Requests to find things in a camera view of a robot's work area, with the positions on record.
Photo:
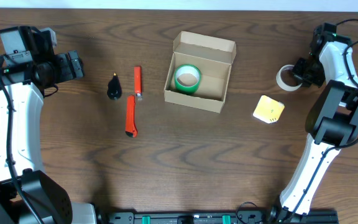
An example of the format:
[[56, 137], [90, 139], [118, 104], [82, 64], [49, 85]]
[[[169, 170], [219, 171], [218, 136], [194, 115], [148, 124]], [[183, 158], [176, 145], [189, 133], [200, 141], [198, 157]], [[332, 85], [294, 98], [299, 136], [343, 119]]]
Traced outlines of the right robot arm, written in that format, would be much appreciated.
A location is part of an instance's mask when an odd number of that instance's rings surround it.
[[355, 45], [323, 23], [313, 31], [308, 58], [299, 58], [292, 75], [300, 87], [324, 90], [308, 113], [306, 145], [289, 184], [266, 214], [265, 223], [324, 223], [327, 215], [311, 215], [314, 193], [341, 149], [358, 143], [358, 77], [352, 61]]

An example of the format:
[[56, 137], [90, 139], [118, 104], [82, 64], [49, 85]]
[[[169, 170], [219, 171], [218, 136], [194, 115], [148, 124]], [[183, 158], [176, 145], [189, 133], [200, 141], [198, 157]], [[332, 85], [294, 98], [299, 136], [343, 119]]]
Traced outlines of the yellow white square packet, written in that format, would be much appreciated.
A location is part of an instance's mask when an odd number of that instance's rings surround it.
[[278, 121], [284, 108], [283, 103], [262, 95], [252, 115], [267, 124], [271, 124]]

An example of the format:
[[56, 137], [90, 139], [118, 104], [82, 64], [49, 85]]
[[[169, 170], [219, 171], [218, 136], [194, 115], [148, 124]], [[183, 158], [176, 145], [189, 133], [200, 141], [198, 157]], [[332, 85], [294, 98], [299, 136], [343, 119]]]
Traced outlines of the white tape roll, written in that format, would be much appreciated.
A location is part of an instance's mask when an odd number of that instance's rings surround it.
[[296, 86], [288, 85], [284, 82], [284, 80], [282, 78], [283, 73], [286, 71], [292, 71], [293, 67], [294, 67], [294, 65], [284, 65], [283, 67], [280, 68], [280, 70], [276, 74], [277, 85], [285, 91], [296, 91], [297, 89], [299, 89], [302, 86], [302, 84], [299, 84]]

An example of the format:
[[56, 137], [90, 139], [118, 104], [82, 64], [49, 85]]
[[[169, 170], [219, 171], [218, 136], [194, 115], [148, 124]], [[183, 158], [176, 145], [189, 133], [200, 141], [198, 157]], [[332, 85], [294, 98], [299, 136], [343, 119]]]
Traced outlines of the small orange lighter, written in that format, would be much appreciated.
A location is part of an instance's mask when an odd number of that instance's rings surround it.
[[142, 83], [141, 83], [141, 67], [135, 66], [134, 67], [134, 87], [135, 87], [135, 94], [136, 96], [142, 96]]

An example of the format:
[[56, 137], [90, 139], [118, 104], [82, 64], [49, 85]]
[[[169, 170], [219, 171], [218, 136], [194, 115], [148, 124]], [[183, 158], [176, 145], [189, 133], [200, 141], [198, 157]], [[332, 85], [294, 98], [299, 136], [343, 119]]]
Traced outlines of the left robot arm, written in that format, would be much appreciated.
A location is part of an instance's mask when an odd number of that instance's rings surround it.
[[77, 51], [0, 56], [0, 223], [97, 223], [90, 203], [72, 202], [44, 169], [44, 90], [83, 76]]

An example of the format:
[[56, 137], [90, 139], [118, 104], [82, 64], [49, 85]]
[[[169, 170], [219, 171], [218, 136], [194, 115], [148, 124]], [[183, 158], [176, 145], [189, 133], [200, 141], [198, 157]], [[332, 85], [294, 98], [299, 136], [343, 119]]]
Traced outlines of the green tape roll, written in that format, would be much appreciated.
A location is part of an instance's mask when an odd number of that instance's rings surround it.
[[177, 91], [192, 95], [201, 83], [201, 72], [194, 65], [180, 65], [174, 72], [174, 82]]

